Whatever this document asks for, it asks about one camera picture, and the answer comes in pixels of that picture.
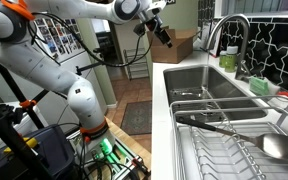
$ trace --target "white countertop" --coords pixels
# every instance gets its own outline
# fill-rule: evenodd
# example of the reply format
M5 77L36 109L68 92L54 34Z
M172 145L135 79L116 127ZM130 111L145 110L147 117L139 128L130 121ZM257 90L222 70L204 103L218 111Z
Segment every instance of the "white countertop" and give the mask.
M164 83L163 71L169 68L207 64L207 54L202 51L193 51L191 55L179 64L153 63L153 109L152 109L152 179L174 178L174 159L173 159L173 131L171 116ZM226 73L223 68L218 66L218 58L209 57L209 64L231 80L233 84L240 88L244 93L254 96L249 91L249 85L243 81L235 80L235 73ZM267 106L263 101L258 101L263 106ZM268 110L268 115L255 121L276 122L279 113Z

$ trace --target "sink basin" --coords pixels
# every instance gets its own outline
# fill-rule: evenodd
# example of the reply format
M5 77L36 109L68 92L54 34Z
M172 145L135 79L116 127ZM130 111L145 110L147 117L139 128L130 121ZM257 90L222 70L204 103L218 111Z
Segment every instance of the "sink basin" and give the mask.
M246 97L239 88L232 84L225 76L212 66L191 66L164 71L164 80L167 90L168 103L185 100L201 100L209 98L234 98ZM226 108L249 108L259 107L253 100L180 104L173 108L173 112L180 110L201 110L201 109L226 109ZM267 113L263 110L252 112L226 112L226 113L201 113L190 116L203 122L218 122L224 119L243 120L265 117Z

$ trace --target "floor mat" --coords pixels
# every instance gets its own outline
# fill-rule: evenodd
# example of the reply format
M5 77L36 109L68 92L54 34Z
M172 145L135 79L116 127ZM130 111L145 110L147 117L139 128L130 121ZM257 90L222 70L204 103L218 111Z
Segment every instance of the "floor mat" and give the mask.
M129 135L152 133L152 101L128 103L121 129Z

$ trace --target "spoon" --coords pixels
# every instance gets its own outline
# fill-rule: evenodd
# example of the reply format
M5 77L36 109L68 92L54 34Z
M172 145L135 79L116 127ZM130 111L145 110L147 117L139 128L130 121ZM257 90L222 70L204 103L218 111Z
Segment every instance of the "spoon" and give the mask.
M240 139L253 143L256 147L262 150L265 154L277 158L288 159L288 136L275 133L266 133L257 137L248 137L224 129L216 128L208 124L201 123L189 118L180 117L178 123L187 124L194 127L199 127L209 131L215 131L228 136L238 135Z

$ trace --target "faucet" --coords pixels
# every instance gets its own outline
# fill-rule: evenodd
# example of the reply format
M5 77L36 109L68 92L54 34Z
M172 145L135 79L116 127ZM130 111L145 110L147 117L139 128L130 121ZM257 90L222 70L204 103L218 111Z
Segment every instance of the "faucet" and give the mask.
M229 20L239 20L242 23L243 26L243 42L241 47L241 54L237 60L237 70L235 74L235 79L245 81L248 83L249 77L252 76L250 70L247 68L245 64L245 54L246 54L246 48L247 48L247 42L248 42L248 36L250 31L250 23L246 16L243 14L232 14L228 15L224 18L222 18L214 27L213 31L211 32L210 37L208 38L206 49L209 50L214 47L214 37L216 37L216 34L218 33L219 29L223 26L224 23L226 23Z

